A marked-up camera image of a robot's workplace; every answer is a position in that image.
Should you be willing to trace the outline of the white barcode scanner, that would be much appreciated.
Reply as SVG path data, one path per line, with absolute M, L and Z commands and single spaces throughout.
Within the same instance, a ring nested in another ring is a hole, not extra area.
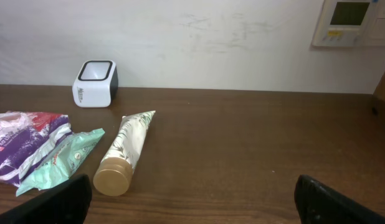
M 81 108 L 108 107 L 118 90 L 118 72 L 112 60 L 89 60 L 80 69 L 72 94 Z

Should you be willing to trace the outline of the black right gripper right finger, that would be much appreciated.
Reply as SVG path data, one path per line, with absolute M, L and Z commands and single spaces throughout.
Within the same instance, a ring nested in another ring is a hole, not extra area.
M 302 223 L 385 224 L 385 217 L 317 181 L 300 175 L 294 201 Z

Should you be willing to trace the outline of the white floral cream tube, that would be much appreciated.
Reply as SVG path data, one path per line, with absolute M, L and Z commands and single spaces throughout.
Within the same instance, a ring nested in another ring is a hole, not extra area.
M 93 177 L 101 194 L 120 196 L 129 189 L 154 114 L 147 111 L 122 117 L 118 134 Z

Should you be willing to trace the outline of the red purple tissue pack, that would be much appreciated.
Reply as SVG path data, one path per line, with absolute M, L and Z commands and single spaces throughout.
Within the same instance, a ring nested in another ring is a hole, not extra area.
M 65 114 L 0 113 L 0 182 L 20 186 L 70 134 L 71 124 Z

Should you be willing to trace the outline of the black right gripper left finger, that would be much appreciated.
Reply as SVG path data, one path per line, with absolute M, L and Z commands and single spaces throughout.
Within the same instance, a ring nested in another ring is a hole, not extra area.
M 82 224 L 92 200 L 88 175 L 78 175 L 0 214 L 0 223 Z

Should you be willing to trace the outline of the white wall control panel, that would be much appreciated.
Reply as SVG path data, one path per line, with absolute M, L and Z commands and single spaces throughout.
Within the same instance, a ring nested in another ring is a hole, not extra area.
M 385 47 L 385 0 L 325 0 L 311 44 Z

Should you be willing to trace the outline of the mint green wipes pack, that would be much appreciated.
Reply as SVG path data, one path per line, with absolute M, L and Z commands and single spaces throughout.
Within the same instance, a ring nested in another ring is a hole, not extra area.
M 100 128 L 67 136 L 48 158 L 22 181 L 16 196 L 31 189 L 51 189 L 69 180 L 104 134 L 105 131 Z

